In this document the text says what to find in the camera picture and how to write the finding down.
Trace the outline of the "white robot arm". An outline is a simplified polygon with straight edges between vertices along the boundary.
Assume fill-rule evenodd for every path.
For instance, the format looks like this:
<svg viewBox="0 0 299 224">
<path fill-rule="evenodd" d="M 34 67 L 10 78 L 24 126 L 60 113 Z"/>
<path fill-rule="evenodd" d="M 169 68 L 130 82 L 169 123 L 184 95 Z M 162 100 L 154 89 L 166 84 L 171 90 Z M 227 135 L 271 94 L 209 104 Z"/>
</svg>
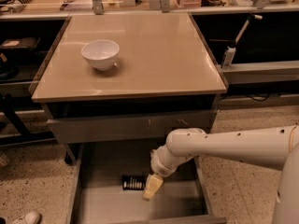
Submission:
<svg viewBox="0 0 299 224">
<path fill-rule="evenodd" d="M 296 125 L 205 133 L 199 128 L 176 129 L 165 144 L 150 152 L 143 198 L 151 199 L 165 177 L 194 157 L 208 155 L 280 170 L 271 224 L 299 224 L 299 127 Z"/>
</svg>

